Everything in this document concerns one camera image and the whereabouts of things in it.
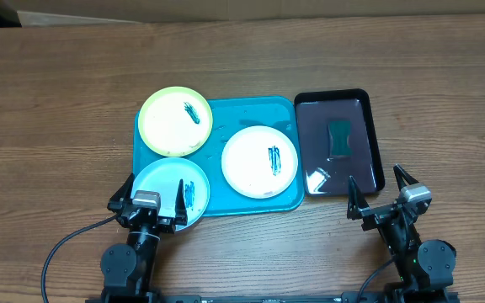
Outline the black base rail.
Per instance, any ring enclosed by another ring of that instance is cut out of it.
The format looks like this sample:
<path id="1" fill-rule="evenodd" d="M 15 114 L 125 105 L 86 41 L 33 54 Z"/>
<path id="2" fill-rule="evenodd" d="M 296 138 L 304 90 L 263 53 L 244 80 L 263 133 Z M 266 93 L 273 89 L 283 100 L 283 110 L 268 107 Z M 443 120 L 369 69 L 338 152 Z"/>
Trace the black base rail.
<path id="1" fill-rule="evenodd" d="M 448 293 L 444 298 L 406 299 L 405 302 L 450 302 L 460 303 L 457 293 Z M 201 297 L 199 295 L 163 295 L 153 302 L 162 303 L 384 303 L 385 296 L 379 292 L 365 292 L 357 300 L 357 292 L 344 292 L 341 295 L 288 295 L 288 296 L 224 296 Z"/>

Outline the teal plastic tray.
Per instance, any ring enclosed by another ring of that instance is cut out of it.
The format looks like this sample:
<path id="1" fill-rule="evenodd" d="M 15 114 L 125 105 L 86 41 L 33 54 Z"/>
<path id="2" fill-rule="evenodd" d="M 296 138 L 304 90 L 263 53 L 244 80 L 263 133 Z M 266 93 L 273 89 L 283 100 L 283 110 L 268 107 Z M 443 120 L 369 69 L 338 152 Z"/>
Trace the teal plastic tray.
<path id="1" fill-rule="evenodd" d="M 303 200 L 300 147 L 296 113 L 291 101 L 281 96 L 230 98 L 208 101 L 213 114 L 211 134 L 197 151 L 180 158 L 197 164 L 205 173 L 211 194 L 202 216 L 249 215 L 295 209 Z M 133 151 L 135 178 L 149 164 L 164 158 L 149 149 L 140 138 L 136 116 Z M 221 154 L 228 140 L 240 130 L 256 125 L 275 128 L 294 144 L 298 154 L 298 170 L 291 185 L 282 193 L 267 199 L 252 199 L 239 194 L 225 180 L 221 170 Z"/>

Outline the green scrubbing sponge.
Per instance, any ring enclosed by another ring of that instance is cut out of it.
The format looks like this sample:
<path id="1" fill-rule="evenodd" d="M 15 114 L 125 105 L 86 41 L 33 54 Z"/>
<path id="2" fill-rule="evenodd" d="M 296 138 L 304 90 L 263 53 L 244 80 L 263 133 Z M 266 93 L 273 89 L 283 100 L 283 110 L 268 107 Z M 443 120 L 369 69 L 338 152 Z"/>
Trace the green scrubbing sponge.
<path id="1" fill-rule="evenodd" d="M 329 151 L 331 158 L 350 157 L 349 146 L 351 124 L 348 120 L 333 120 L 328 123 Z"/>

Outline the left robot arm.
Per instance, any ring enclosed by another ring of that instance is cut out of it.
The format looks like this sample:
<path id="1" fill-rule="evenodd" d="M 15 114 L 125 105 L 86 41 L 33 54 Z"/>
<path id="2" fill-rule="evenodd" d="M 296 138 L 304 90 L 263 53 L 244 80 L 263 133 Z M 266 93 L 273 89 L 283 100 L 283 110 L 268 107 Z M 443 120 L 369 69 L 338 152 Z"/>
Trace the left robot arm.
<path id="1" fill-rule="evenodd" d="M 161 291 L 150 286 L 160 235 L 173 234 L 177 225 L 188 222 L 183 181 L 179 181 L 174 201 L 175 215 L 161 216 L 160 194 L 132 193 L 134 180 L 131 174 L 107 205 L 115 213 L 115 220 L 129 232 L 125 243 L 107 248 L 101 258 L 102 302 L 163 302 Z"/>

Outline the light blue plate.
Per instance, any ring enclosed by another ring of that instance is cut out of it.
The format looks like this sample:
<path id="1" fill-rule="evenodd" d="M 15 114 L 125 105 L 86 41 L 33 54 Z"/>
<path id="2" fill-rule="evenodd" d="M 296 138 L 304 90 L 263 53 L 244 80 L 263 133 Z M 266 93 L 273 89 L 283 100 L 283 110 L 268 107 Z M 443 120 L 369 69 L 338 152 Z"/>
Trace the light blue plate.
<path id="1" fill-rule="evenodd" d="M 208 205 L 211 187 L 204 171 L 190 160 L 170 157 L 157 160 L 137 174 L 131 198 L 139 192 L 156 192 L 160 195 L 159 215 L 174 217 L 179 181 L 183 180 L 183 197 L 187 212 L 187 225 L 176 225 L 182 231 L 200 221 Z"/>

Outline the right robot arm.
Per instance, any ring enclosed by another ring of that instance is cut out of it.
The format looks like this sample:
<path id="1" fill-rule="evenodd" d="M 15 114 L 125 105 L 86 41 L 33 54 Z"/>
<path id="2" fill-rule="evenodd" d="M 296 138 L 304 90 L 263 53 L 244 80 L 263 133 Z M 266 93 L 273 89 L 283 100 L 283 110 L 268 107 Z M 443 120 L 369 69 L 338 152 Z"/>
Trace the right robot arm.
<path id="1" fill-rule="evenodd" d="M 415 223 L 432 201 L 430 190 L 400 165 L 393 168 L 399 195 L 390 205 L 372 209 L 354 177 L 349 178 L 347 217 L 361 220 L 363 231 L 378 230 L 391 258 L 361 285 L 357 302 L 457 302 L 458 294 L 446 288 L 453 285 L 456 249 L 446 241 L 422 241 Z M 366 294 L 370 282 L 394 265 L 398 283 L 386 284 L 382 292 Z"/>

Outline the black plastic tray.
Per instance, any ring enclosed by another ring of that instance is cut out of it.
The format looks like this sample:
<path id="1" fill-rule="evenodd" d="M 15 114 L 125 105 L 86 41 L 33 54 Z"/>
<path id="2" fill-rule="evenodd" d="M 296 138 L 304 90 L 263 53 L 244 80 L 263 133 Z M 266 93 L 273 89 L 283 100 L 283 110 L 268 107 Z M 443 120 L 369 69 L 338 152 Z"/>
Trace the black plastic tray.
<path id="1" fill-rule="evenodd" d="M 307 194 L 346 195 L 349 176 L 365 194 L 385 187 L 370 97 L 365 90 L 300 93 L 294 103 Z M 351 124 L 350 157 L 330 157 L 328 123 L 333 120 L 348 120 Z"/>

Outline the white plate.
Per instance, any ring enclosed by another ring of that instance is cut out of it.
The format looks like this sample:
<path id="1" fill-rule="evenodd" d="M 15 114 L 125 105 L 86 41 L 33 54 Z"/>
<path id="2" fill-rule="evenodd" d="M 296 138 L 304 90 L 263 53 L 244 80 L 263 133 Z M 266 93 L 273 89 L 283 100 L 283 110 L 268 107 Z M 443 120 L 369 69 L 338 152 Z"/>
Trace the white plate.
<path id="1" fill-rule="evenodd" d="M 275 128 L 256 125 L 233 135 L 221 154 L 225 180 L 239 194 L 267 199 L 285 191 L 296 177 L 298 154 Z"/>

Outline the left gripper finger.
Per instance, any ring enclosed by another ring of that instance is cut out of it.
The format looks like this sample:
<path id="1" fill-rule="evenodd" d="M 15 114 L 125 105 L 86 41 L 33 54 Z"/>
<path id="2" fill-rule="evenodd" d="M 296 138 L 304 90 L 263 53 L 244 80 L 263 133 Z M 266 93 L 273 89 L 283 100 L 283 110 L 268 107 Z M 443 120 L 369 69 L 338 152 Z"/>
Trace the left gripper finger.
<path id="1" fill-rule="evenodd" d="M 112 212 L 121 212 L 131 202 L 131 191 L 135 180 L 135 174 L 131 173 L 124 184 L 112 195 L 107 204 L 107 209 Z"/>
<path id="2" fill-rule="evenodd" d="M 188 215 L 186 210 L 186 204 L 184 202 L 184 181 L 183 179 L 180 179 L 175 200 L 174 224 L 178 226 L 186 226 L 187 223 Z"/>

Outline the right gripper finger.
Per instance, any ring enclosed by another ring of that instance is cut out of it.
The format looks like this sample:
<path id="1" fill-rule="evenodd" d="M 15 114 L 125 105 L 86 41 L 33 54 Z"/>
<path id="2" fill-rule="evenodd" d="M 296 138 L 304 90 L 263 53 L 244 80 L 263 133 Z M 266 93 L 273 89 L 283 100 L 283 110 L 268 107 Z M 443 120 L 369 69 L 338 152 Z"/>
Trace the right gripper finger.
<path id="1" fill-rule="evenodd" d="M 407 173 L 400 164 L 396 164 L 393 167 L 393 172 L 395 175 L 395 179 L 397 182 L 397 186 L 399 190 L 407 187 L 408 185 L 413 185 L 418 183 L 418 180 L 412 177 L 409 173 Z"/>
<path id="2" fill-rule="evenodd" d="M 370 206 L 365 200 L 353 176 L 349 176 L 347 218 L 361 220 L 370 214 Z"/>

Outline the cardboard backdrop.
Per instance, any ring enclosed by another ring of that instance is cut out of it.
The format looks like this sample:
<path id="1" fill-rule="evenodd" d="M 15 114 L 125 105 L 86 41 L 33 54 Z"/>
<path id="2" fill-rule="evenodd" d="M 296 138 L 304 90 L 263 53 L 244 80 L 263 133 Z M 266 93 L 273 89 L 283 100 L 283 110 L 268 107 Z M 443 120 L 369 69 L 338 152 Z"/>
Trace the cardboard backdrop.
<path id="1" fill-rule="evenodd" d="M 8 0 L 6 4 L 27 23 L 51 17 L 154 23 L 485 13 L 485 0 Z"/>

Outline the yellow-rimmed plate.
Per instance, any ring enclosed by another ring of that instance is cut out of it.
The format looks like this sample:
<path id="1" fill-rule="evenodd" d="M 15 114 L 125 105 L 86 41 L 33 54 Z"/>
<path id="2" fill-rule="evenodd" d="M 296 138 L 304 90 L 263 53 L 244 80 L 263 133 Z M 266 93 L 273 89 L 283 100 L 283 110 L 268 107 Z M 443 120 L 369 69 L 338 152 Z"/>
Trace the yellow-rimmed plate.
<path id="1" fill-rule="evenodd" d="M 208 140 L 213 114 L 200 93 L 173 86 L 156 91 L 144 102 L 137 125 L 140 138 L 153 152 L 164 157 L 184 157 Z"/>

